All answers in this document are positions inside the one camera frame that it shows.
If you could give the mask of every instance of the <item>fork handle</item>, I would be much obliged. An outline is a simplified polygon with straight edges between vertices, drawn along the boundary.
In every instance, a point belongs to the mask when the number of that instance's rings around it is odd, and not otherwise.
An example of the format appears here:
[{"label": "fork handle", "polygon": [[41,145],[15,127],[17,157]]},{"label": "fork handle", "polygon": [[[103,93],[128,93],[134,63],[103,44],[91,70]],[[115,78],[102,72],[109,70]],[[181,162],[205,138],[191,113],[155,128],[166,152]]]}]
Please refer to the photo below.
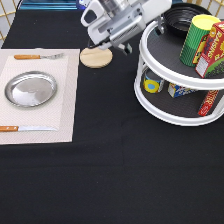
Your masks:
[{"label": "fork handle", "polygon": [[14,58],[17,60],[40,59],[40,55],[14,55]]}]

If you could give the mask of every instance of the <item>green can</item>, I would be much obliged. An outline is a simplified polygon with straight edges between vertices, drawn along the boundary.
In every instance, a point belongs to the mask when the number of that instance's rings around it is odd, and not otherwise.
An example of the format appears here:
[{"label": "green can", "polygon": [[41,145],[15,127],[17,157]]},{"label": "green can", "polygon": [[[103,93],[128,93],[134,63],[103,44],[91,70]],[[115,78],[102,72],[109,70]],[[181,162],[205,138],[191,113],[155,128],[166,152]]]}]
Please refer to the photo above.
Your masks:
[{"label": "green can", "polygon": [[220,20],[210,15],[197,15],[193,17],[188,30],[180,60],[187,66],[195,67],[205,46],[208,34],[214,23]]}]

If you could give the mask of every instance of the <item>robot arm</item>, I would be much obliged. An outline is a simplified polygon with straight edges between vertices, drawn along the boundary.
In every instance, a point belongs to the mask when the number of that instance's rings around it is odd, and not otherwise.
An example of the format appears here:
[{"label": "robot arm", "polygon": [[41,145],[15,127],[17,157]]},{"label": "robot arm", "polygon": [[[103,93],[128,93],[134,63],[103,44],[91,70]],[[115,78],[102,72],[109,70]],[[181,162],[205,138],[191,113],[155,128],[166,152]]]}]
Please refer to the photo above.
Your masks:
[{"label": "robot arm", "polygon": [[82,0],[85,5],[81,23],[88,27],[88,34],[93,41],[92,47],[105,50],[111,46],[122,50],[126,55],[131,53],[131,39],[142,30],[146,24],[167,11],[172,0]]}]

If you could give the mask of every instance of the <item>grocery item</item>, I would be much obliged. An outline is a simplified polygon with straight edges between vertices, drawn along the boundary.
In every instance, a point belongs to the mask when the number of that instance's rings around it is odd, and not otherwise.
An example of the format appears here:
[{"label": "grocery item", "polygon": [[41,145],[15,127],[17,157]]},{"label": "grocery item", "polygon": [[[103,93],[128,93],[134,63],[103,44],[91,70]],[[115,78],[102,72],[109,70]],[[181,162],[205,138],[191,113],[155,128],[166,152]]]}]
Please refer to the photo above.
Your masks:
[{"label": "grocery item", "polygon": [[209,110],[212,108],[213,103],[215,102],[215,98],[218,95],[218,90],[210,90],[208,91],[205,99],[203,100],[200,109],[198,111],[198,114],[200,116],[205,116],[209,112]]},{"label": "grocery item", "polygon": [[218,22],[220,20],[211,15],[197,15],[193,17],[180,54],[180,60],[185,65],[196,66],[212,25]]},{"label": "grocery item", "polygon": [[178,86],[178,85],[173,84],[173,83],[170,83],[169,88],[168,88],[168,92],[173,98],[178,97],[178,96],[183,96],[183,95],[186,95],[186,94],[189,94],[189,93],[193,93],[193,92],[196,92],[196,91],[197,90],[182,87],[182,86]]},{"label": "grocery item", "polygon": [[143,87],[149,93],[159,93],[163,89],[164,80],[150,69],[144,72]]},{"label": "grocery item", "polygon": [[195,70],[202,78],[224,74],[224,21],[213,25]]}]

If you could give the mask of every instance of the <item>red box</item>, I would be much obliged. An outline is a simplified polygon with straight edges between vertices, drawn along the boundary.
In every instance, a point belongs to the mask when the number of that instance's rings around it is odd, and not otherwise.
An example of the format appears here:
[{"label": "red box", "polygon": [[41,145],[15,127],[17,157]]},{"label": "red box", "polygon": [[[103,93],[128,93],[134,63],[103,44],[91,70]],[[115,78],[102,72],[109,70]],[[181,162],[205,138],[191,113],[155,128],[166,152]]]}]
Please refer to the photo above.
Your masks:
[{"label": "red box", "polygon": [[200,109],[198,111],[198,114],[201,116],[205,116],[208,111],[212,108],[213,103],[215,102],[215,98],[218,94],[219,90],[210,90],[205,99],[203,100]]},{"label": "red box", "polygon": [[202,78],[224,74],[224,21],[213,24],[195,70]]}]

